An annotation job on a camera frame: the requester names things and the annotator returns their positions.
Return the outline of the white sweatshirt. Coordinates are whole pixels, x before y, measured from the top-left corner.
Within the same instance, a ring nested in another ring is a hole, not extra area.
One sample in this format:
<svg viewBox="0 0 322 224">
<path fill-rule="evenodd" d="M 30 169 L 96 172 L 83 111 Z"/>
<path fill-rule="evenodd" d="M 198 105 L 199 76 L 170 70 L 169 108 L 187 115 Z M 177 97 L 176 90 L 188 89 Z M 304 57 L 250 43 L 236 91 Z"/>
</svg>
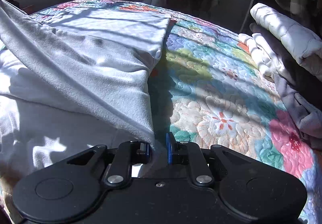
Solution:
<svg viewBox="0 0 322 224">
<path fill-rule="evenodd" d="M 168 14 L 79 8 L 36 21 L 1 1 L 1 207 L 12 223 L 16 183 L 99 144 L 158 151 L 148 78 Z"/>
</svg>

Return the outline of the white folded clothes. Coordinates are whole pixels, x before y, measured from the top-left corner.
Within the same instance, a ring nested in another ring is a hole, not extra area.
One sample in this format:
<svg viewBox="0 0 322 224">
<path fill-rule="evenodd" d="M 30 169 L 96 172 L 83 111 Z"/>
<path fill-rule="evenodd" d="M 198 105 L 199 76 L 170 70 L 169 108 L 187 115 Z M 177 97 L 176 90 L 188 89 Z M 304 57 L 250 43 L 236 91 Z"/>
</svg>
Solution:
<svg viewBox="0 0 322 224">
<path fill-rule="evenodd" d="M 261 33 L 253 33 L 251 36 L 239 33 L 238 41 L 248 47 L 254 63 L 264 78 L 274 82 L 273 76 L 278 74 L 290 83 L 295 82 L 285 68 L 282 58 L 273 51 Z"/>
</svg>

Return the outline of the colourful floral quilt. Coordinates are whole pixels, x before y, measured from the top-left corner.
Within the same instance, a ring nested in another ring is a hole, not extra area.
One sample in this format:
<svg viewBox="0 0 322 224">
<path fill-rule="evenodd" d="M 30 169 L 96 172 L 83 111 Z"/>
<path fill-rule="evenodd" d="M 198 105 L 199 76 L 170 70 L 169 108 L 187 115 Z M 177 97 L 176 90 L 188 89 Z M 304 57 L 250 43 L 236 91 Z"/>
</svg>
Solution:
<svg viewBox="0 0 322 224">
<path fill-rule="evenodd" d="M 155 139 L 172 132 L 201 148 L 221 145 L 299 178 L 300 214 L 321 223 L 321 152 L 300 139 L 275 85 L 257 70 L 236 33 L 172 10 L 120 0 L 75 0 L 31 14 L 41 23 L 79 8 L 168 14 L 162 56 L 147 84 Z"/>
</svg>

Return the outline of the grey folded garment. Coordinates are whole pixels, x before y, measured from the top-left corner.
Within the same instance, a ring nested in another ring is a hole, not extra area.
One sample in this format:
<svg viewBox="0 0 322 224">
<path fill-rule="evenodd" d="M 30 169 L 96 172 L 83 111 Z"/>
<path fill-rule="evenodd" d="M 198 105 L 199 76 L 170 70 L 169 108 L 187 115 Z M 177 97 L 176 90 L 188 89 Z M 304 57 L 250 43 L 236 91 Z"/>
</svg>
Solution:
<svg viewBox="0 0 322 224">
<path fill-rule="evenodd" d="M 311 148 L 321 150 L 321 110 L 292 89 L 280 75 L 274 74 L 273 79 L 276 90 L 300 133 L 300 139 Z"/>
</svg>

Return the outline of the white padded blanket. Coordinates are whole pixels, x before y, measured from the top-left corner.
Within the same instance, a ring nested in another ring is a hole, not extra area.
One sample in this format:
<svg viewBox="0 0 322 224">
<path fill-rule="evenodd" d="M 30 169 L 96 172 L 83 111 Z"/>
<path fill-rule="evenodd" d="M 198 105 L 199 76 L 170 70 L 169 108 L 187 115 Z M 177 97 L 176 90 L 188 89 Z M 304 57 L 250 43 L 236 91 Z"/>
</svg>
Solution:
<svg viewBox="0 0 322 224">
<path fill-rule="evenodd" d="M 282 43 L 297 64 L 321 80 L 321 39 L 313 31 L 262 3 L 254 5 L 250 14 Z"/>
</svg>

